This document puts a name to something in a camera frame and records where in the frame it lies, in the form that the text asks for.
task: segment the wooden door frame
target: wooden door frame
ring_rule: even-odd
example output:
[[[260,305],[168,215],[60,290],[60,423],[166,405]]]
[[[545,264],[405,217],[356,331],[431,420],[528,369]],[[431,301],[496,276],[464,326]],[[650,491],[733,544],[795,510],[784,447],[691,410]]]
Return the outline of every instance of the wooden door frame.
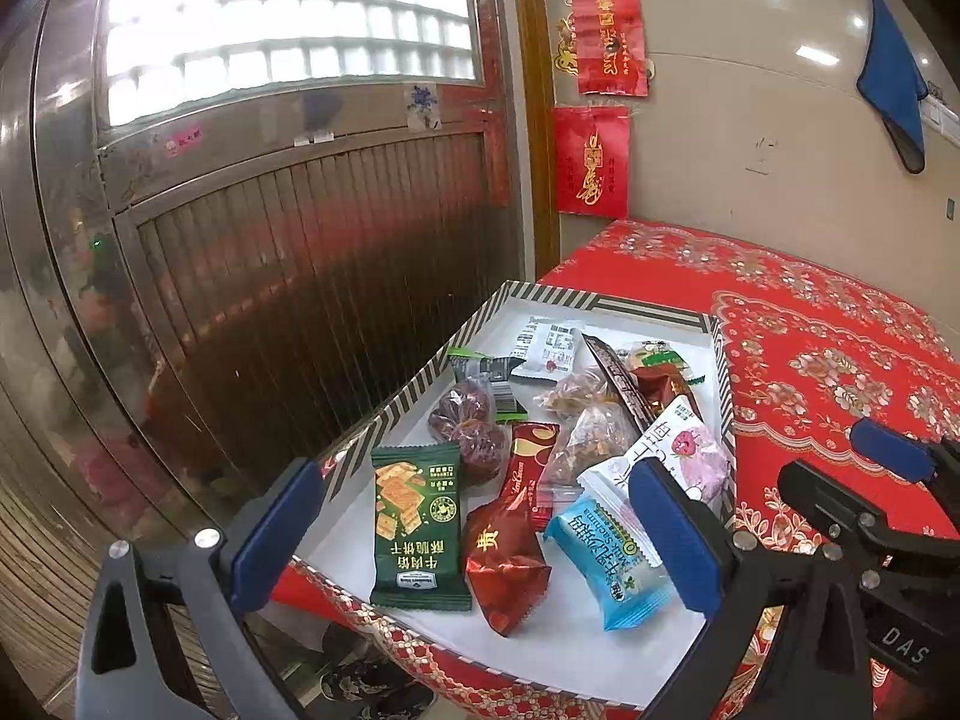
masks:
[[[553,130],[553,63],[546,0],[517,0],[520,62],[523,71],[536,278],[560,261],[557,213],[557,156]]]

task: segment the red tablecloth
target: red tablecloth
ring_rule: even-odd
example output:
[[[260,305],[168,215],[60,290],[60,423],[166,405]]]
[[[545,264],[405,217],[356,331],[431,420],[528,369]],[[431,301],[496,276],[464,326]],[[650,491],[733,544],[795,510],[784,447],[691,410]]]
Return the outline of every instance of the red tablecloth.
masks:
[[[885,509],[894,527],[956,537],[925,490],[858,456],[848,441],[848,429],[862,415],[916,437],[960,439],[960,365],[923,312],[803,260],[630,220],[613,223],[542,283],[719,317],[736,414],[736,528],[750,530],[769,547],[816,549],[819,533],[776,490],[781,466],[802,457]],[[623,709],[465,664],[333,589],[305,566],[288,570],[274,598],[375,635],[404,668],[477,714],[628,716]],[[719,717],[742,706],[778,616],[768,610],[760,621]],[[887,676],[874,664],[878,703]]]

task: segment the metal door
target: metal door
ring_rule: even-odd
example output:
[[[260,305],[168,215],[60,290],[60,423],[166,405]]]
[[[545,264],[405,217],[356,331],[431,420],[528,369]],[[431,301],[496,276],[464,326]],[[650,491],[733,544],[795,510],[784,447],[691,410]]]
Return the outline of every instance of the metal door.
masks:
[[[362,11],[367,32],[304,17],[125,67],[112,33],[152,16],[46,0],[0,71],[0,641],[40,695],[69,676],[109,541],[225,522],[520,267],[499,0],[217,5],[248,1]],[[258,53],[266,84],[157,92]]]

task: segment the snack box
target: snack box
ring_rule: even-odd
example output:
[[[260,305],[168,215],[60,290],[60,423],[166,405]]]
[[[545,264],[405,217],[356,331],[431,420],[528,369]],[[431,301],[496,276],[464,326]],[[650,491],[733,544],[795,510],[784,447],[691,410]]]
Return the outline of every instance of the snack box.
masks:
[[[468,319],[434,357],[386,406],[363,423],[326,460],[323,509],[296,549],[295,565],[328,596],[347,598],[371,620],[381,619],[453,652],[466,661],[522,683],[571,693],[625,707],[645,707],[670,677],[704,623],[702,614],[674,598],[639,628],[604,632],[600,608],[587,583],[554,541],[544,541],[552,566],[544,600],[504,638],[491,630],[480,608],[465,611],[370,608],[374,562],[373,447],[430,445],[426,420],[440,396],[454,384],[446,350],[467,347],[491,356],[508,355],[530,317],[579,319],[584,332],[614,349],[636,341],[668,341],[703,384],[693,390],[704,423],[736,457],[733,404],[723,338],[707,314],[674,309],[598,293],[509,281]],[[595,365],[581,343],[575,370]],[[532,421],[556,421],[533,405],[533,396],[552,382],[512,380],[517,398]],[[466,490],[460,516],[496,497],[501,477]],[[736,468],[716,501],[726,522],[733,514]]]

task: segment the frosted glass window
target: frosted glass window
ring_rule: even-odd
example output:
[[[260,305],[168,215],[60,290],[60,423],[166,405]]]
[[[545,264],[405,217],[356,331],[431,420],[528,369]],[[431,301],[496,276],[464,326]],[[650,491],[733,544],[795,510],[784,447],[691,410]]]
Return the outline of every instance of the frosted glass window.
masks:
[[[301,49],[270,52],[270,68],[274,81],[301,81],[306,78],[306,61]]]
[[[222,56],[194,59],[184,63],[184,90],[186,100],[202,100],[222,95],[227,85],[227,65]]]
[[[394,35],[394,11],[389,7],[375,5],[368,10],[371,37],[392,40]]]
[[[405,76],[422,76],[424,74],[424,60],[421,59],[419,52],[405,52],[402,67]]]
[[[264,37],[274,40],[301,36],[301,4],[297,0],[267,0],[263,4]]]
[[[269,83],[267,57],[263,52],[236,53],[229,60],[229,80],[233,89],[246,89]]]
[[[460,22],[443,23],[443,42],[447,46],[456,47],[456,49],[470,48],[470,27]]]
[[[310,52],[310,74],[314,79],[334,79],[340,75],[340,57],[334,47]]]
[[[443,58],[437,52],[431,53],[427,57],[426,74],[428,76],[443,76]]]
[[[393,49],[383,49],[376,54],[376,71],[381,76],[399,76],[400,63]]]
[[[416,24],[416,13],[412,10],[401,10],[397,15],[397,37],[413,43],[419,41],[419,25]]]
[[[472,80],[469,12],[467,0],[106,0],[106,113],[128,124],[309,77]]]
[[[440,44],[443,42],[443,39],[440,38],[440,22],[436,16],[424,16],[421,26],[424,29],[425,43]]]
[[[370,52],[363,47],[345,50],[344,71],[348,76],[369,76],[373,72]]]
[[[367,37],[367,11],[358,2],[333,6],[333,28],[340,37]]]
[[[172,65],[145,71],[136,88],[136,106],[141,116],[175,108],[184,101],[184,77]]]
[[[139,116],[136,109],[136,81],[120,79],[110,87],[109,108],[111,124],[126,124]]]
[[[237,0],[224,5],[224,43],[255,43],[266,37],[263,3],[260,0]]]
[[[333,26],[333,2],[330,0],[304,0],[301,3],[301,35],[304,35],[304,37],[332,37]]]

